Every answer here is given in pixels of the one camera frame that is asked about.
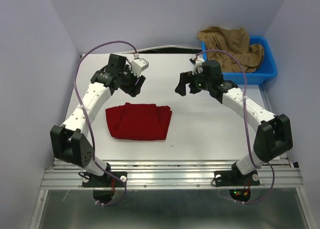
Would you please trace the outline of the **blue plastic bin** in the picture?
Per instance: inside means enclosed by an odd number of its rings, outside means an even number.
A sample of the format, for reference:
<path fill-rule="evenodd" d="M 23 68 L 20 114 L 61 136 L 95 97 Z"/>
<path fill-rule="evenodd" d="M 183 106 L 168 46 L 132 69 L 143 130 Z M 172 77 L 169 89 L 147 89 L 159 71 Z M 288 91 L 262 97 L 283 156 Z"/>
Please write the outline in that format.
<path fill-rule="evenodd" d="M 250 35 L 249 44 L 260 44 L 264 48 L 264 58 L 260 67 L 253 73 L 247 73 L 246 79 L 248 85 L 261 85 L 265 81 L 274 78 L 277 75 L 277 67 L 267 40 L 263 36 Z M 242 72 L 223 72 L 225 80 L 231 80 L 237 85 L 244 85 Z"/>

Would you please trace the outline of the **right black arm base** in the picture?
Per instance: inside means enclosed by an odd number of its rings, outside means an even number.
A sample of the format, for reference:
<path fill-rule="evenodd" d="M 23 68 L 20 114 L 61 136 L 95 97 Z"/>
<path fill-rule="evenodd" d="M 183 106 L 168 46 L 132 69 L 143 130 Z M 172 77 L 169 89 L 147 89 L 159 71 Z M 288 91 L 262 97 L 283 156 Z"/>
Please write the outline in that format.
<path fill-rule="evenodd" d="M 214 187 L 259 186 L 260 180 L 256 170 L 243 175 L 237 168 L 233 168 L 231 170 L 216 170 L 213 173 L 211 184 Z"/>

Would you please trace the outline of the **tan skirt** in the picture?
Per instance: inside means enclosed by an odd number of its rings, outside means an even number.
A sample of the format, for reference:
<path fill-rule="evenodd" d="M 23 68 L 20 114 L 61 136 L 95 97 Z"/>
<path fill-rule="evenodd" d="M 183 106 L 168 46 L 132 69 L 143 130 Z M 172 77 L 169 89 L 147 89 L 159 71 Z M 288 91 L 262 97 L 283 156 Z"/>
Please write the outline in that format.
<path fill-rule="evenodd" d="M 265 49 L 259 44 L 250 44 L 250 36 L 244 28 L 224 29 L 208 27 L 197 34 L 197 39 L 205 43 L 207 59 L 218 61 L 223 73 L 254 73 L 262 64 Z"/>

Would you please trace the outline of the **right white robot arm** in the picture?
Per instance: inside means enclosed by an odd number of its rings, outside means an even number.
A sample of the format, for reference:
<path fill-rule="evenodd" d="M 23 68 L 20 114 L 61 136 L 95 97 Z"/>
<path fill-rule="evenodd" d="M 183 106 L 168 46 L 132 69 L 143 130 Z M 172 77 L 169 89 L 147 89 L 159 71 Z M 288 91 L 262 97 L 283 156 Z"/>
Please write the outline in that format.
<path fill-rule="evenodd" d="M 209 92 L 211 97 L 243 118 L 245 125 L 256 133 L 253 148 L 230 171 L 233 183 L 242 184 L 249 173 L 293 148 L 291 123 L 285 114 L 275 115 L 248 98 L 237 84 L 224 79 L 216 60 L 194 58 L 190 62 L 193 69 L 180 73 L 175 92 L 185 96 L 187 87 L 191 94 Z"/>

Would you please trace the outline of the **aluminium mounting rail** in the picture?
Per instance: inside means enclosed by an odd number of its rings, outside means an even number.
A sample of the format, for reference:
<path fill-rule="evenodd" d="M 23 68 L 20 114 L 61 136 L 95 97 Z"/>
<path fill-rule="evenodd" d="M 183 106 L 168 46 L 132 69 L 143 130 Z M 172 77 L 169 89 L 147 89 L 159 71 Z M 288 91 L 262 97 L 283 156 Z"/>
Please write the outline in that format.
<path fill-rule="evenodd" d="M 128 190 L 206 190 L 212 189 L 211 180 L 216 171 L 230 170 L 232 160 L 111 160 L 114 172 L 127 173 Z M 276 159 L 272 167 L 263 165 L 258 170 L 259 189 L 268 188 L 274 180 L 275 188 L 300 188 L 303 177 L 299 168 L 286 159 Z M 55 160 L 45 170 L 42 190 L 81 190 L 80 169 L 72 164 Z"/>

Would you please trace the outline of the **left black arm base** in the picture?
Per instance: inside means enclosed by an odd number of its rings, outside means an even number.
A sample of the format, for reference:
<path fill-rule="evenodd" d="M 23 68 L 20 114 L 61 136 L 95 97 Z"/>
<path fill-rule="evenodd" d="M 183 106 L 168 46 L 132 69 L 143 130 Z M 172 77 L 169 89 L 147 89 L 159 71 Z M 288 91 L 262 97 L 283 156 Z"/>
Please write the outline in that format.
<path fill-rule="evenodd" d="M 123 188 L 124 184 L 108 176 L 96 176 L 87 171 L 80 171 L 78 175 L 82 178 L 83 188 Z"/>

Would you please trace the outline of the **red skirt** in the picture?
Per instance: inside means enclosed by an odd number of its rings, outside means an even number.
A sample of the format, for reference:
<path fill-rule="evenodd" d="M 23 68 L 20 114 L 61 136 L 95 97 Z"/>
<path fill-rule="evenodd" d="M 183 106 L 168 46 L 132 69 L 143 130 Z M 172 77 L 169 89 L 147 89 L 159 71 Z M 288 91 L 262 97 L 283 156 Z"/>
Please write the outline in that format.
<path fill-rule="evenodd" d="M 172 111 L 167 105 L 131 104 L 105 110 L 112 137 L 132 141 L 163 141 L 167 138 Z"/>

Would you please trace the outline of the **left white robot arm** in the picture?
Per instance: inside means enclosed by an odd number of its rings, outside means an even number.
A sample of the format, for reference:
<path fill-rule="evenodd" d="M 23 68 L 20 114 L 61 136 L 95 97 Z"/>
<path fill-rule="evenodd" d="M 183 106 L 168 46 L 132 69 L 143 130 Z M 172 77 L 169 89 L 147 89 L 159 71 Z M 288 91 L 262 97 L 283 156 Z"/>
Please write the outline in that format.
<path fill-rule="evenodd" d="M 125 56 L 110 54 L 107 65 L 93 74 L 84 97 L 79 99 L 72 114 L 62 125 L 55 125 L 50 130 L 54 157 L 94 175 L 100 186 L 108 185 L 111 182 L 110 165 L 95 156 L 95 144 L 87 138 L 88 134 L 93 134 L 91 123 L 116 90 L 137 96 L 146 79 L 142 72 L 148 67 L 149 62 L 138 54 L 131 62 Z"/>

